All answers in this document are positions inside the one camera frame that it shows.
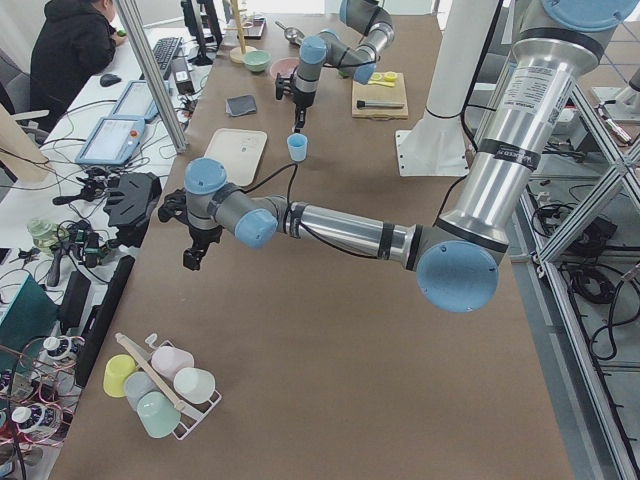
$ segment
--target metal rack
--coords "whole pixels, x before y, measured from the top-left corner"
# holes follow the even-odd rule
[[[573,352],[578,362],[584,383],[597,413],[609,450],[615,460],[620,478],[638,478],[638,461],[630,442],[625,438],[624,425],[618,409],[619,401],[608,388],[603,369],[594,364],[585,341],[580,319],[576,317],[567,293],[567,284],[554,262],[566,252],[567,247],[602,213],[605,207],[624,189],[633,208],[640,212],[640,182],[635,174],[635,165],[640,161],[640,146],[623,152],[612,140],[597,114],[592,109],[584,93],[578,86],[574,88],[572,100],[578,108],[584,125],[592,134],[608,167],[595,182],[587,196],[578,203],[567,218],[547,238],[531,229],[536,245],[534,261],[538,265],[539,278],[545,277],[561,312],[562,320],[569,336]],[[533,218],[535,207],[530,195],[521,197],[521,207],[527,218]]]

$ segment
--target pink cup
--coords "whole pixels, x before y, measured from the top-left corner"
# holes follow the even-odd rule
[[[193,355],[170,346],[159,347],[151,357],[153,369],[172,382],[180,370],[193,367],[194,364]]]

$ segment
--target paper cup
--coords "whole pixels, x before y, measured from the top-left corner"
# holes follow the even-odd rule
[[[179,348],[159,347],[151,357],[151,366],[163,377],[173,382],[176,373],[186,367],[193,367],[193,355]]]
[[[301,162],[307,158],[307,145],[309,141],[307,137],[301,133],[294,133],[287,137],[287,147],[289,147],[289,155],[294,162]]]
[[[138,417],[152,438],[170,435],[180,424],[180,412],[160,392],[150,392],[138,402]]]
[[[185,400],[199,404],[209,400],[216,391],[216,379],[206,370],[183,368],[173,379],[173,387]]]
[[[102,388],[110,397],[122,398],[124,393],[124,382],[129,375],[136,371],[136,362],[129,355],[116,355],[108,362],[104,370],[104,380]]]
[[[137,410],[138,403],[142,397],[149,392],[157,390],[158,386],[145,372],[132,373],[124,382],[124,393],[134,412]]]

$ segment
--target computer mouse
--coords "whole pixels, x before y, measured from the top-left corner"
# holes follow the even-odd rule
[[[113,73],[105,73],[100,77],[100,85],[102,85],[103,87],[110,87],[114,83],[118,83],[121,81],[122,79],[119,76],[114,75]]]

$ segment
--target white tray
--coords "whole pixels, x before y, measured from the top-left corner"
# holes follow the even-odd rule
[[[253,182],[266,143],[265,132],[220,128],[213,134],[204,156],[222,163],[227,180],[244,187]]]

